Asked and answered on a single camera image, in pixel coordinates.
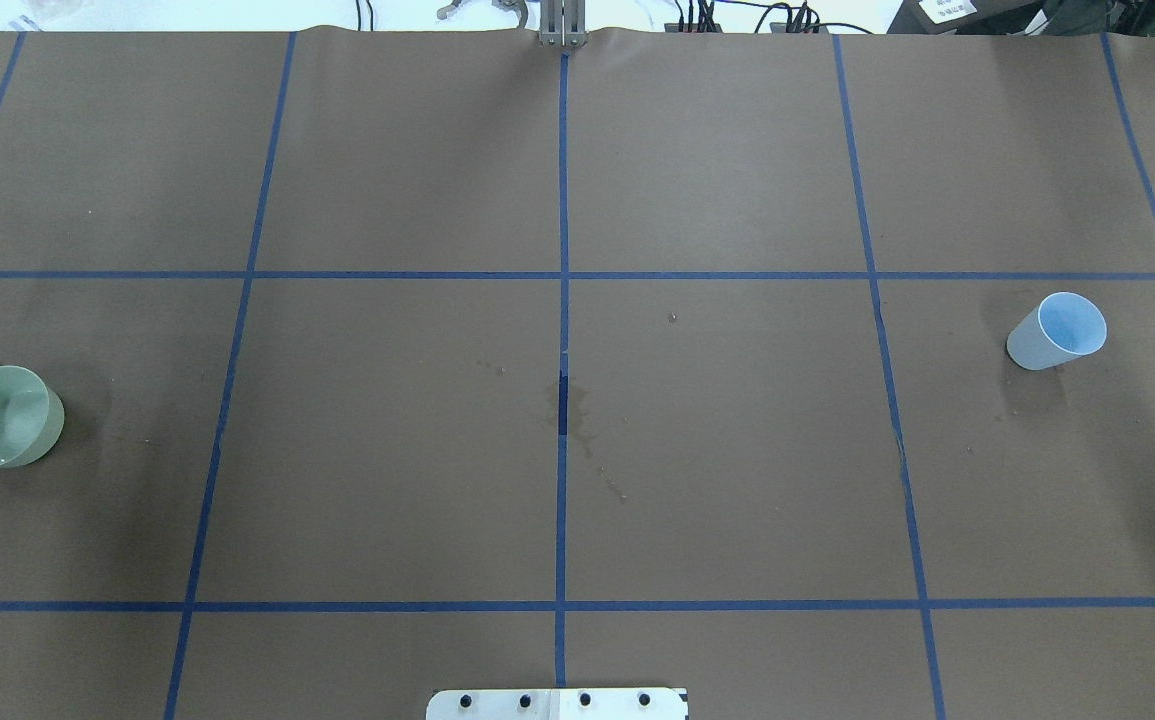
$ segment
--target white metal plate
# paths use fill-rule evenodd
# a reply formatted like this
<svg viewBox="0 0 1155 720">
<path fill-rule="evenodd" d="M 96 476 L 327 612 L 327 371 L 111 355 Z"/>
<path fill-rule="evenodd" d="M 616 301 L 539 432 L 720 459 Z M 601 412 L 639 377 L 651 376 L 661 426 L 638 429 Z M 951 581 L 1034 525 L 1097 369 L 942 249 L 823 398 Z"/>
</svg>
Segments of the white metal plate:
<svg viewBox="0 0 1155 720">
<path fill-rule="evenodd" d="M 426 720 L 687 720 L 688 691 L 672 688 L 565 688 L 441 691 Z"/>
</svg>

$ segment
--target white sticker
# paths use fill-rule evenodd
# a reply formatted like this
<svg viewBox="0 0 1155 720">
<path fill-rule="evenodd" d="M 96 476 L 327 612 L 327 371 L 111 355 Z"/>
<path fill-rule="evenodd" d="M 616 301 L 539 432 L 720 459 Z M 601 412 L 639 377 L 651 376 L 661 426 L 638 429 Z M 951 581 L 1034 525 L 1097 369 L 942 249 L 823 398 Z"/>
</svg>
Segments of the white sticker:
<svg viewBox="0 0 1155 720">
<path fill-rule="evenodd" d="M 970 0 L 919 0 L 919 7 L 933 23 L 948 23 L 976 12 Z"/>
</svg>

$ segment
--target light blue cup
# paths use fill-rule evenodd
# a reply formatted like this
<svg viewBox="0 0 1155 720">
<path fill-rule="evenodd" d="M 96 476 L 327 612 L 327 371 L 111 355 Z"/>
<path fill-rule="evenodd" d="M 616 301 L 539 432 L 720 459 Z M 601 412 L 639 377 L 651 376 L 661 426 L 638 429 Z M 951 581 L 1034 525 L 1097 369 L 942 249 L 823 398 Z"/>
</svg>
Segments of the light blue cup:
<svg viewBox="0 0 1155 720">
<path fill-rule="evenodd" d="M 0 468 L 40 459 L 57 443 L 64 422 L 60 398 L 38 374 L 0 366 Z"/>
<path fill-rule="evenodd" d="M 1106 319 L 1091 300 L 1053 292 L 1008 333 L 1008 355 L 1028 370 L 1043 370 L 1093 355 L 1106 344 Z"/>
</svg>

